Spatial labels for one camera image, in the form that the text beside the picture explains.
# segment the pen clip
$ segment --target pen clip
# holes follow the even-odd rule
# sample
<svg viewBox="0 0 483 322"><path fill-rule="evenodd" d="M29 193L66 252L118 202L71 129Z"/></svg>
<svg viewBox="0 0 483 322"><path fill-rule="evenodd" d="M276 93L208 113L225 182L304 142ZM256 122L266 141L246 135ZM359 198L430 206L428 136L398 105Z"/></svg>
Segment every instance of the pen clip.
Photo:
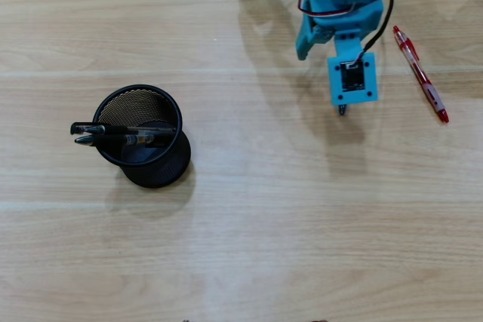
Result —
<svg viewBox="0 0 483 322"><path fill-rule="evenodd" d="M416 48L414 48L413 42L408 38L405 43L408 46L408 48L411 50L411 52L414 53L417 60L420 60L420 56L417 55Z"/></svg>

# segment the wire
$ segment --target wire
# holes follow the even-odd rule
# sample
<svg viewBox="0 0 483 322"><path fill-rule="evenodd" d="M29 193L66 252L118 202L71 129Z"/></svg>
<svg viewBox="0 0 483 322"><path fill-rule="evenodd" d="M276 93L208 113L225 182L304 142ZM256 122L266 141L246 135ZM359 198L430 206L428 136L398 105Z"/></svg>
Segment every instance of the wire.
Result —
<svg viewBox="0 0 483 322"><path fill-rule="evenodd" d="M299 0L299 4L298 4L298 8L299 10L304 13L304 14L307 14L309 15L310 17L314 17L314 18L324 18L324 17L335 17L335 16L340 16L340 15L345 15L345 14L348 14L350 12L352 12L355 8L355 3L356 1L354 1L352 3L352 5L350 6L350 8L348 9L343 9L341 11L325 11L325 12L314 12L314 11L307 11L303 8L303 3L304 3L305 0Z"/></svg>
<svg viewBox="0 0 483 322"><path fill-rule="evenodd" d="M379 40L379 38L384 34L384 31L387 28L387 24L389 23L389 19L391 19L391 14L392 14L392 9L394 8L394 0L389 0L389 7L387 8L387 13L386 17L384 18L383 25L380 27L379 31L376 33L374 37L368 43L365 45L364 49L362 52L357 56L357 59L354 61L354 63L358 62L361 60L361 58L364 56L364 54L371 49L371 47L376 43L376 41Z"/></svg>

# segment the pen holder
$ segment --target pen holder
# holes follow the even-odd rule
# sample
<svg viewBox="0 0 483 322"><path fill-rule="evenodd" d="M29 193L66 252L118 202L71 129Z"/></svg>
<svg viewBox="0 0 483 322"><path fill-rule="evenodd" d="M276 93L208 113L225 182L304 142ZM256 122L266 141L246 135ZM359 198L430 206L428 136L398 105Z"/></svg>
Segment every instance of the pen holder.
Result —
<svg viewBox="0 0 483 322"><path fill-rule="evenodd" d="M112 145L97 148L128 179L145 188L161 188L179 179L191 159L191 147L182 131L181 111L173 98L157 87L136 84L117 90L99 106L93 122L127 127L175 127L171 143L163 148Z"/></svg>

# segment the black cable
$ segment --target black cable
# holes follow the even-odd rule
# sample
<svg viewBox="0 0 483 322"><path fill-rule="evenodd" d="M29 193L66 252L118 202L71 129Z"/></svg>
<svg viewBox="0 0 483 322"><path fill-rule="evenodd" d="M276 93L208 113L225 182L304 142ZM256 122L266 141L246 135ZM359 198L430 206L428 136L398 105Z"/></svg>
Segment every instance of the black cable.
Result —
<svg viewBox="0 0 483 322"><path fill-rule="evenodd" d="M387 24L389 23L389 19L391 19L393 8L394 8L394 0L389 0L389 8L387 9L386 18L384 18L383 25L380 27L379 32L377 32L376 35L365 45L364 53L369 51L369 49L371 49L371 47L376 43L376 41L381 37L381 35L384 34L384 31L387 28Z"/></svg>

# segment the blue plastic part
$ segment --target blue plastic part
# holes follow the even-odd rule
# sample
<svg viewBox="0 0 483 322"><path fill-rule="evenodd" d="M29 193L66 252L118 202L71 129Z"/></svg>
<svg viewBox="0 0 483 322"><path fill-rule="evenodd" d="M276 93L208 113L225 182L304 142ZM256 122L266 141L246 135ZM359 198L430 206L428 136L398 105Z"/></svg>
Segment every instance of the blue plastic part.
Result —
<svg viewBox="0 0 483 322"><path fill-rule="evenodd" d="M364 55L365 89L343 92L341 63L353 62L362 51L361 41L379 26L384 12L382 0L304 0L304 8L322 13L350 8L355 10L336 17L303 15L296 40L297 56L305 60L314 44L324 44L334 38L337 57L328 60L331 96L334 105L348 105L378 100L375 56Z"/></svg>
<svg viewBox="0 0 483 322"><path fill-rule="evenodd" d="M332 104L335 106L375 102L379 100L379 92L377 91L376 57L374 56L374 53L365 54L362 58L365 78L364 90L353 90L351 92L343 91L340 64L351 62L353 60L354 58L347 59L343 57L329 58L327 60L329 79L331 80Z"/></svg>

